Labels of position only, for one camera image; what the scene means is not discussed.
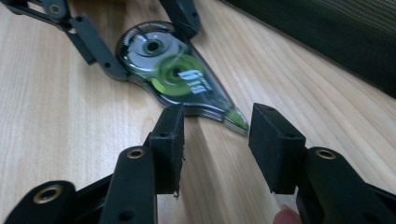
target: green gear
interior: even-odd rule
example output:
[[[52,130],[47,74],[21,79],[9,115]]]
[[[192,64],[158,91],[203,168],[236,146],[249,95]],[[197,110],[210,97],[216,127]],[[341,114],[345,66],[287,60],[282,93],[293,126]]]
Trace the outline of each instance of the green gear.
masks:
[[[154,76],[151,83],[154,88],[166,95],[180,96],[191,92],[188,81],[181,78],[178,73],[198,70],[204,73],[203,65],[188,54],[174,54],[161,59],[155,64]]]

